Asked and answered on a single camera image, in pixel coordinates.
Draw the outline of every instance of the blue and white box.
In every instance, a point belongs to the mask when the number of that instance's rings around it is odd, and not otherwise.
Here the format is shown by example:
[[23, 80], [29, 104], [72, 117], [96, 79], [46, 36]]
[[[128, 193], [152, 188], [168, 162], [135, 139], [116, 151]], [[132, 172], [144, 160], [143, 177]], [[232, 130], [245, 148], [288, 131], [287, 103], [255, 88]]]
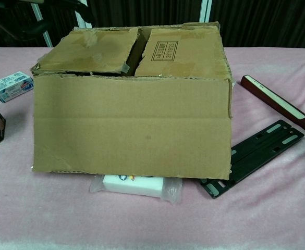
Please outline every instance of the blue and white box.
[[33, 79], [21, 71], [0, 79], [0, 101], [5, 103], [34, 87]]

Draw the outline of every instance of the pink tablecloth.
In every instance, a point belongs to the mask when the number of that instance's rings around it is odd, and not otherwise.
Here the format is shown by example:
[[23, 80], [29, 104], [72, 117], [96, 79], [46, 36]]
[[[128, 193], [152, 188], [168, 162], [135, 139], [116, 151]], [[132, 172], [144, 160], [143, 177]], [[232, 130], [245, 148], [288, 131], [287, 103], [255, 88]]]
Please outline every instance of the pink tablecloth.
[[[0, 48], [0, 78], [48, 48]], [[250, 74], [305, 112], [305, 49], [226, 48], [235, 79]], [[93, 176], [31, 172], [33, 93], [0, 103], [0, 249], [305, 249], [305, 137], [218, 199], [193, 180], [182, 202], [88, 192]], [[234, 87], [233, 145], [285, 119]]]

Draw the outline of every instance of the white package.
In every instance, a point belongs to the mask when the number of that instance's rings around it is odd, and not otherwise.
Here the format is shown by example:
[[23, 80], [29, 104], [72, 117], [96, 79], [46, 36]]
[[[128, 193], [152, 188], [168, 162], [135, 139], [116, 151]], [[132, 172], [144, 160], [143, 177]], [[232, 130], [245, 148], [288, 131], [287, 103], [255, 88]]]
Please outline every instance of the white package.
[[33, 79], [21, 71], [0, 79], [0, 101], [5, 103], [34, 88]]
[[106, 190], [146, 195], [177, 203], [180, 201], [181, 187], [181, 178], [97, 175], [91, 183], [90, 192]]

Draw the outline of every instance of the box flap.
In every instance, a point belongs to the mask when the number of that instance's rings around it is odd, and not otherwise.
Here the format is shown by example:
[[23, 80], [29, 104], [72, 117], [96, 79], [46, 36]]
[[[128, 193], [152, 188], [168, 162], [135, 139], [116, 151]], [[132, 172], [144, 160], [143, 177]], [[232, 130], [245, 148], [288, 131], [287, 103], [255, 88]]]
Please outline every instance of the box flap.
[[130, 51], [139, 28], [84, 29], [69, 33], [34, 67], [43, 72], [127, 73]]
[[228, 80], [40, 75], [34, 87], [34, 171], [228, 179]]
[[155, 28], [135, 76], [231, 79], [218, 23], [182, 28]]

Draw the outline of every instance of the plastic wrap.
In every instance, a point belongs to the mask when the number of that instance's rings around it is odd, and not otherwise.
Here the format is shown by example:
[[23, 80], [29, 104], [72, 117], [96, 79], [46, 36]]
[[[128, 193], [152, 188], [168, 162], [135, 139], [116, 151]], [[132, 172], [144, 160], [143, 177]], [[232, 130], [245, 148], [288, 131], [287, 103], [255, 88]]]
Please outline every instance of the plastic wrap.
[[90, 192], [111, 191], [117, 193], [159, 197], [172, 204], [181, 200], [182, 179], [143, 176], [97, 175], [92, 180]]

